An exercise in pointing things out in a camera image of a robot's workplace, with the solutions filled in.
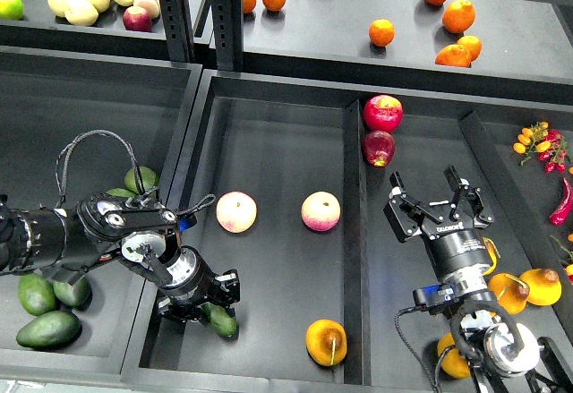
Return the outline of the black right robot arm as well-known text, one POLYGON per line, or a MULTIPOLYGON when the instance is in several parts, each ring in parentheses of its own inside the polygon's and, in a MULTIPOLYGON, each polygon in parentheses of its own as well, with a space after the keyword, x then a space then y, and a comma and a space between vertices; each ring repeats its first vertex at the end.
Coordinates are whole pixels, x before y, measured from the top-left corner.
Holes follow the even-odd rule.
POLYGON ((399 173, 389 177, 386 218, 401 243, 422 239, 437 278, 436 285, 413 292, 407 312, 448 319, 454 343, 439 359, 457 349, 478 392, 504 392, 504 381, 512 377, 525 378, 532 392, 570 392, 572 370, 554 342, 516 322, 486 285, 492 259, 480 232, 494 216, 482 189, 459 177, 453 166, 444 175, 452 197, 428 203, 406 192, 399 173))

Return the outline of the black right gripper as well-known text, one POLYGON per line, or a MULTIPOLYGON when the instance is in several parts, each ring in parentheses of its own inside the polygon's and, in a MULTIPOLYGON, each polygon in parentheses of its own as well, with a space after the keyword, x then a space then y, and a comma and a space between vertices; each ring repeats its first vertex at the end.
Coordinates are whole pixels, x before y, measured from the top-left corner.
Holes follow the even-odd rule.
POLYGON ((483 274, 492 266, 492 258, 474 227, 486 228, 495 221, 491 204, 483 195, 483 189, 473 187, 453 165, 446 167, 444 175, 453 191, 449 220, 456 222, 440 225, 443 216, 409 196, 399 172, 389 177, 391 189, 383 212, 400 243, 422 235, 439 281, 447 281, 462 269, 471 267, 483 274))

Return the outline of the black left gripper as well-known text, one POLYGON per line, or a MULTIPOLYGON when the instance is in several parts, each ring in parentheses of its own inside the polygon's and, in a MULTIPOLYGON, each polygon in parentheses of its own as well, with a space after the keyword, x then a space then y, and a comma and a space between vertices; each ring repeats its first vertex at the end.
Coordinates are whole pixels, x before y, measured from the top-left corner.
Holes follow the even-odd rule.
POLYGON ((205 260, 192 247, 182 247, 159 268, 163 294, 156 302, 157 313, 172 321, 205 322, 198 306, 210 302, 228 308, 240 301, 240 279, 236 269, 215 276, 205 260))

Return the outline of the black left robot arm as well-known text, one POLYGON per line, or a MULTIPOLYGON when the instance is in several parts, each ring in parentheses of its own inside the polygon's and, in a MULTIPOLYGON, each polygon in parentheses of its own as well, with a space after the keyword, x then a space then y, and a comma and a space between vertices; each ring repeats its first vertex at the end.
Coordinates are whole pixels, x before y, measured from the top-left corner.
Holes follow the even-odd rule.
POLYGON ((11 209, 1 198, 1 272, 40 270, 70 285, 88 272, 119 261, 153 283, 162 317, 206 324, 235 317, 238 273, 214 273, 181 233, 196 223, 196 208, 173 211, 147 194, 92 195, 72 209, 11 209))

